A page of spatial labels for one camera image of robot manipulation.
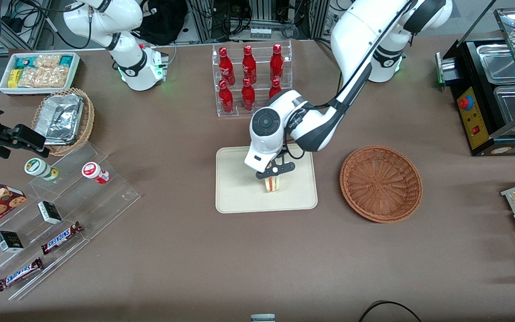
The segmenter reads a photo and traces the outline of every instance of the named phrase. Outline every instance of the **snickers bar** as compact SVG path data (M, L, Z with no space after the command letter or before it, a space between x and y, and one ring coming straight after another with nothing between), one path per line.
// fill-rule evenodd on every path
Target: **snickers bar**
M78 222L71 225L68 229L66 229L64 232L59 234L59 236L56 236L52 240L50 240L48 243L41 246L41 249L43 250L43 254L47 255L51 251L51 249L55 247L59 247L62 243L66 242L69 238L75 236L76 233L80 232L82 230L82 227Z
M1 279L0 292L4 291L6 288L10 287L13 283L17 282L23 277L33 273L37 269L43 269L43 262L39 257L37 257L37 259L35 259L33 263L27 265L26 267L23 267L22 269L16 271L12 275L9 275L6 279Z

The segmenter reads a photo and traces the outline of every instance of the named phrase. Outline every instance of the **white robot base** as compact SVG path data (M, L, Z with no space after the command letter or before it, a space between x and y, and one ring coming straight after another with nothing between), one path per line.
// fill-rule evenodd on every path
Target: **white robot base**
M162 55L151 48L144 48L143 51L147 55L147 62L136 76L125 75L118 68L122 80L133 90L147 90L159 82L166 81L168 55Z

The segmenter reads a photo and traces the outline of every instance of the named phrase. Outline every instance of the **red button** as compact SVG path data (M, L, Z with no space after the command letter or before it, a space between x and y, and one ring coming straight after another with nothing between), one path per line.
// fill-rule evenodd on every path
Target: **red button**
M468 98L460 98L460 100L458 101L458 107L462 108L463 110L464 108L467 108L468 105L470 105L470 101L468 100Z

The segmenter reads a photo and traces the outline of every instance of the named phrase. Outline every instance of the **yellow control panel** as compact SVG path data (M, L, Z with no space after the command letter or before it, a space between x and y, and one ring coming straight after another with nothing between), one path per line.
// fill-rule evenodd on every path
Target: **yellow control panel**
M464 129L466 129L466 135L472 149L478 148L482 143L488 141L488 130L480 114L480 108L476 103L476 96L474 96L474 90L472 87L466 90L462 96L456 100L458 104L458 110L460 116L462 116L462 122L464 123Z

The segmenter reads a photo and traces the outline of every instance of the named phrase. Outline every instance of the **small black box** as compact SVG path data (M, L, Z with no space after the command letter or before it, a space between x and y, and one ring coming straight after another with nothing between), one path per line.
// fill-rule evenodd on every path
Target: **small black box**
M0 247L2 251L8 253L19 253L23 250L23 245L17 233L6 232L4 230L0 230Z
M61 215L59 214L59 210L57 210L57 207L55 204L50 203L48 201L42 201L37 204L39 206L39 212L41 213L41 216L43 216L43 220L48 222L49 224L60 224L61 223Z

